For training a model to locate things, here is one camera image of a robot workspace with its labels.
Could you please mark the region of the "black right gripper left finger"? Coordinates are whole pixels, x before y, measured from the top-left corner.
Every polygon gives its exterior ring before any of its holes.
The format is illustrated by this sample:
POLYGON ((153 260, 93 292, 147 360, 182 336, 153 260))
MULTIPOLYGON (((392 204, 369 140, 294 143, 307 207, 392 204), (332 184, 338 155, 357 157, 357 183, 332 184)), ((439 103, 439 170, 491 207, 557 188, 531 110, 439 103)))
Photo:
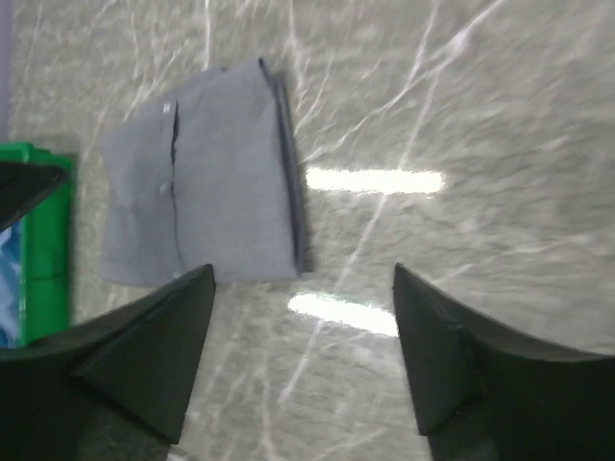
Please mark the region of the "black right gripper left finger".
POLYGON ((27 347, 1 351, 1 457, 75 460, 98 416, 179 443, 214 301, 210 265, 27 347))

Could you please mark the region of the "green plastic bin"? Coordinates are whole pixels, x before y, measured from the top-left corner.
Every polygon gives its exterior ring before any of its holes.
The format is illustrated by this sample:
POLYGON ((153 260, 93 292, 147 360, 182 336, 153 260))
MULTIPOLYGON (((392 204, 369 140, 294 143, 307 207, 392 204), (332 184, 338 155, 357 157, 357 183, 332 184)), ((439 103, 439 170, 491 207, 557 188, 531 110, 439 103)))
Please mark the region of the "green plastic bin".
POLYGON ((20 336, 16 348, 68 328, 69 216, 72 164, 68 158, 30 143, 1 145, 1 159, 59 166, 68 182, 28 212, 20 222, 20 336))

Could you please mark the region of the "grey long sleeve shirt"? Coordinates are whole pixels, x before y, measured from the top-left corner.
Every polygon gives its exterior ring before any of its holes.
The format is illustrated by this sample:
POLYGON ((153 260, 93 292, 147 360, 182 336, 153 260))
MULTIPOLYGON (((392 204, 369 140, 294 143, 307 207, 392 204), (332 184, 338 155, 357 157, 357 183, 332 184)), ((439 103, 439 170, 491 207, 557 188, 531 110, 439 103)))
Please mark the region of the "grey long sleeve shirt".
POLYGON ((102 141, 104 280, 157 287, 210 264, 221 282, 306 269, 303 188, 281 73, 254 59, 204 70, 102 141))

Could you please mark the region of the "blue long sleeve shirt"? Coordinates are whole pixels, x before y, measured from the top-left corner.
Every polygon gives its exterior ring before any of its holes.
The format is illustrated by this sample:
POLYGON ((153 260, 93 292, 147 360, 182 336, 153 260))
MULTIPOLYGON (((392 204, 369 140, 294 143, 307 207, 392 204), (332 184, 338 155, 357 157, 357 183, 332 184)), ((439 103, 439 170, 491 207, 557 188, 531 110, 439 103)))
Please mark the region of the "blue long sleeve shirt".
POLYGON ((19 298, 21 278, 20 222, 1 232, 0 322, 1 348, 13 349, 20 336, 19 298))

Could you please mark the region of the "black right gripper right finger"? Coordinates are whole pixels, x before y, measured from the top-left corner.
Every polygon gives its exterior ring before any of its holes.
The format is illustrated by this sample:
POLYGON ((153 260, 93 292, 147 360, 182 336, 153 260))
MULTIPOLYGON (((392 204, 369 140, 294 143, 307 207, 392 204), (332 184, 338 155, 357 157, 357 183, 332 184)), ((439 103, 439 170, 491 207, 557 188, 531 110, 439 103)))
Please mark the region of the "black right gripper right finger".
POLYGON ((412 407, 435 460, 610 460, 614 359, 511 328, 397 265, 412 407))

